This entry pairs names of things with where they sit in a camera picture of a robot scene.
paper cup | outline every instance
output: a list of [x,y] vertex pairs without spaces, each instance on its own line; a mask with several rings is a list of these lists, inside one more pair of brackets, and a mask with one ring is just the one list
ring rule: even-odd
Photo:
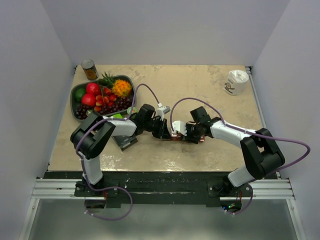
[[239,95],[245,89],[248,80],[249,75],[245,71],[232,70],[228,74],[223,89],[230,95]]

food can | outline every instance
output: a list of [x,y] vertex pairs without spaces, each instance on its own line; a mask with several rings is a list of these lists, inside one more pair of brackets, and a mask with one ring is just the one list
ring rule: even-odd
[[96,80],[99,77],[95,63],[91,59],[84,60],[81,63],[81,67],[82,67],[87,79]]

gray wall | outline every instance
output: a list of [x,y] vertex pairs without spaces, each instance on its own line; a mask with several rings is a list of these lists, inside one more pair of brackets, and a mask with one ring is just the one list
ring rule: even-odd
[[41,0],[74,64],[252,66],[289,0]]
[[38,0],[0,1],[0,239],[17,239],[73,69]]
[[[291,0],[253,66],[253,79],[268,128],[274,135],[307,142],[311,154],[284,170],[309,240],[319,239],[320,215],[320,1]],[[286,162],[304,147],[282,144]]]

beige tabletop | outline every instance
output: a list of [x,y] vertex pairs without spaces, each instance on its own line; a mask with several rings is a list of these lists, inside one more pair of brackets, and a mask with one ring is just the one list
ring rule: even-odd
[[[237,65],[97,65],[99,74],[126,75],[133,84],[149,85],[163,105],[172,107],[178,100],[195,97],[216,107],[224,119],[248,129],[262,127],[250,83],[241,95],[231,96],[223,91],[223,85],[231,70],[245,70]],[[72,87],[88,80],[78,66]],[[137,93],[137,109],[143,104],[154,107],[157,103],[145,87]],[[192,121],[190,111],[202,103],[194,100],[181,102],[173,113],[173,121]],[[211,118],[216,114],[206,107]],[[70,100],[53,149],[50,171],[80,171],[81,163],[70,142],[72,132],[80,123],[74,119]],[[121,151],[110,139],[100,155],[103,171],[232,171],[244,164],[242,152],[237,147],[219,139],[205,138],[205,142],[193,144],[177,141],[161,141],[150,132],[137,136],[138,143]]]

red apple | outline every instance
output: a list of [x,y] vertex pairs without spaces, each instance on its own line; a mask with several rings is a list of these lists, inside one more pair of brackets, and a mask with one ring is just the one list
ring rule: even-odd
[[85,88],[85,91],[87,94],[93,94],[95,96],[101,94],[99,85],[94,82],[88,83],[88,85]]
[[96,96],[91,93],[86,93],[83,95],[81,103],[93,108],[96,105]]

